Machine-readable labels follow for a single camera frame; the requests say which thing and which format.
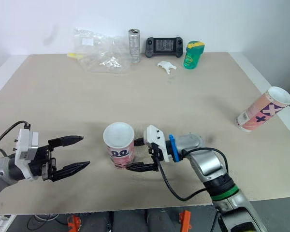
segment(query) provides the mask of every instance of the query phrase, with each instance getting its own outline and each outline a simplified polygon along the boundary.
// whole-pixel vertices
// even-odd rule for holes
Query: orange clamp
[[[181,224],[180,232],[188,232],[192,228],[190,225],[191,212],[184,210],[182,213],[179,213],[179,222]]]
[[[75,215],[68,217],[69,232],[78,232],[81,228],[81,219]]]

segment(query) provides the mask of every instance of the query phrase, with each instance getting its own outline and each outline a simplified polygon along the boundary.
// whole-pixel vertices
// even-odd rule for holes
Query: green ring
[[[223,200],[223,199],[226,199],[230,196],[232,196],[233,194],[235,194],[236,192],[238,191],[238,187],[236,185],[234,185],[231,189],[229,189],[228,191],[220,194],[220,195],[217,195],[217,196],[212,196],[212,200],[213,201],[220,201],[220,200]]]

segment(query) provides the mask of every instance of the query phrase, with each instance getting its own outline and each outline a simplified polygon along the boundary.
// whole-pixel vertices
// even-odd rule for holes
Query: paper cup
[[[290,105],[290,94],[282,88],[270,87],[235,121],[241,130],[249,132],[268,121],[288,105]]]
[[[115,122],[103,132],[107,151],[118,168],[126,168],[134,159],[134,130],[124,122]]]

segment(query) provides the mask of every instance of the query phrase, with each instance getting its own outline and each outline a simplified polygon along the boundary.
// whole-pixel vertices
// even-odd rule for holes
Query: beige tabletop
[[[168,75],[157,63],[177,66]],[[234,118],[261,93],[227,53],[205,53],[197,69],[182,58],[142,58],[126,74],[85,73],[65,55],[29,56],[0,91],[0,134],[18,120],[47,140],[82,135],[79,143],[56,148],[61,168],[73,162],[91,164],[76,175],[52,182],[19,181],[0,194],[0,214],[95,212],[200,205],[211,203],[203,192],[183,203],[166,188],[159,172],[134,173],[113,167],[102,133],[116,121],[131,124],[136,137],[153,124],[166,136],[201,135],[229,161],[230,176],[250,200],[290,197],[290,132],[274,117],[247,133]],[[13,130],[0,142],[12,153]],[[146,147],[137,147],[136,161],[151,162]],[[187,160],[164,163],[181,196],[203,188]]]

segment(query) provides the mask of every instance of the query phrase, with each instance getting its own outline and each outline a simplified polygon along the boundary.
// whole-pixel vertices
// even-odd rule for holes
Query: clear plastic bag
[[[75,29],[74,49],[75,57],[88,72],[121,73],[131,64],[128,39]]]

